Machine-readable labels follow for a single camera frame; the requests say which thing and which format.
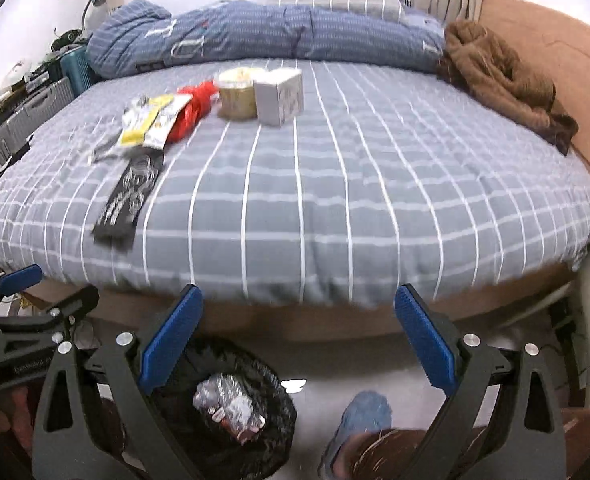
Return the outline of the black-lined round trash bin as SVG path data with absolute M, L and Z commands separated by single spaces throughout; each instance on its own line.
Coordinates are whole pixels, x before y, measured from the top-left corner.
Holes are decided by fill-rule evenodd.
M 206 479 L 267 479 L 289 460 L 292 398 L 265 361 L 228 339 L 192 338 L 152 399 Z

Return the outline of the grey checked mattress sheet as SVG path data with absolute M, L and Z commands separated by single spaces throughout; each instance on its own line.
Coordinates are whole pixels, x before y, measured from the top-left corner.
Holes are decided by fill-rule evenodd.
M 129 250 L 92 230 L 126 167 L 126 106 L 216 75 L 210 63 L 114 79 L 42 125 L 0 179 L 0 266 L 52 280 L 246 304 L 387 304 L 577 261 L 590 173 L 435 77 L 300 62 L 304 110 L 279 128 L 207 115 L 165 153 Z

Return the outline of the red plastic bag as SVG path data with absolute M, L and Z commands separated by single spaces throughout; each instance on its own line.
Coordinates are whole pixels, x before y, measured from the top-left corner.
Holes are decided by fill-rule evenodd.
M 177 91 L 177 94 L 186 94 L 190 97 L 177 115 L 173 128 L 166 139 L 166 144 L 178 143 L 191 136 L 196 125 L 209 114 L 218 88 L 212 79 L 205 80 L 196 86 L 185 86 Z

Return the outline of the black patterned wrapper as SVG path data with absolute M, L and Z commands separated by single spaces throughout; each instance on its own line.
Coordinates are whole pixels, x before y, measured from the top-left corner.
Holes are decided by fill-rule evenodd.
M 94 242 L 129 250 L 135 239 L 146 200 L 155 188 L 165 155 L 155 148 L 136 148 L 127 156 L 127 165 L 95 222 Z

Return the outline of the yellow white snack bag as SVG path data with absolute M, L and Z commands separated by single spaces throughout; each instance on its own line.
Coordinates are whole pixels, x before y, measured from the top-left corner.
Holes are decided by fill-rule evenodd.
M 162 151 L 179 114 L 191 99 L 191 94 L 170 93 L 133 100 L 122 114 L 116 145 Z

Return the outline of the wooden bed frame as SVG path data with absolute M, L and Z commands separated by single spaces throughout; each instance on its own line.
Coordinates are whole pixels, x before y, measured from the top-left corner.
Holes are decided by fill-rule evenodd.
M 136 322 L 186 284 L 218 332 L 384 334 L 405 283 L 455 318 L 562 282 L 590 244 L 590 173 L 441 81 L 441 29 L 314 6 L 136 0 L 92 36 L 101 81 L 0 183 L 0 263 L 101 289 Z M 210 112 L 138 164 L 129 104 L 229 68 L 299 70 L 278 127 Z

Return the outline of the white cardboard box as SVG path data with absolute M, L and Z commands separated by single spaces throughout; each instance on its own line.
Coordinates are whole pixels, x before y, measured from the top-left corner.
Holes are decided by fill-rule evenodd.
M 282 67 L 254 78 L 256 113 L 264 126 L 281 127 L 304 110 L 303 72 Z

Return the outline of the silver foil snack wrapper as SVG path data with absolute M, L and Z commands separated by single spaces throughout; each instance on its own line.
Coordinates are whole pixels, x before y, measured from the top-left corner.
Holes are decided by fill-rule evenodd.
M 211 375 L 197 385 L 192 402 L 208 422 L 225 430 L 237 443 L 255 439 L 265 428 L 266 416 L 239 375 Z

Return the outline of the black power adapter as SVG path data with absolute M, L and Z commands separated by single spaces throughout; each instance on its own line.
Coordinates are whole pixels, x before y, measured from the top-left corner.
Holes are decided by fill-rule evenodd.
M 21 160 L 25 154 L 30 151 L 30 142 L 25 140 L 25 142 L 10 155 L 10 165 L 16 164 L 18 160 Z

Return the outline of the right light blue slipper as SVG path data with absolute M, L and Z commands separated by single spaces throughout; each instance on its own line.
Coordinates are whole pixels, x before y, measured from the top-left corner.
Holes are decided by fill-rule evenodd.
M 351 479 L 367 448 L 391 430 L 391 405 L 383 394 L 361 391 L 351 400 L 325 449 L 318 474 L 321 479 Z

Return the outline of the teal suitcase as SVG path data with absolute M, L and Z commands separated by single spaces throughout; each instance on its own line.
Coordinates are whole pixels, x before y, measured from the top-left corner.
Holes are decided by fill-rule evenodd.
M 63 76 L 69 80 L 72 94 L 81 96 L 98 81 L 86 56 L 86 47 L 75 47 L 60 54 L 58 57 Z

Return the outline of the blue striped duvet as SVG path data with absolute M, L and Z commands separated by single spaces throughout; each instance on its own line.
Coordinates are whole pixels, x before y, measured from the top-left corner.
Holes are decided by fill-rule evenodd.
M 134 0 L 92 34 L 86 58 L 104 79 L 245 58 L 365 63 L 432 73 L 444 47 L 441 30 L 313 6 L 230 0 L 173 15 Z

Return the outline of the brown fleece garment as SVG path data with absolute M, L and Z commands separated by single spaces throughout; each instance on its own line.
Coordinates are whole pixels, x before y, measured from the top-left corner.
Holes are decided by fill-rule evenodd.
M 558 100 L 547 73 L 522 60 L 504 38 L 478 21 L 454 21 L 444 36 L 439 78 L 568 154 L 578 123 Z

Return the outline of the yellow instant cup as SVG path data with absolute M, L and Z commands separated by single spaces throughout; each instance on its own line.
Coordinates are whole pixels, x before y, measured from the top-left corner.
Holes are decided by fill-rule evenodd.
M 254 82 L 266 76 L 261 67 L 228 68 L 214 79 L 218 90 L 219 115 L 229 120 L 248 120 L 257 117 Z

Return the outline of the grey hard suitcase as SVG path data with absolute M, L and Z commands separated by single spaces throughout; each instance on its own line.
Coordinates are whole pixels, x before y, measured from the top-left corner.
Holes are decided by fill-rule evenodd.
M 45 122 L 74 99 L 68 77 L 50 84 L 0 123 L 0 164 L 14 155 Z

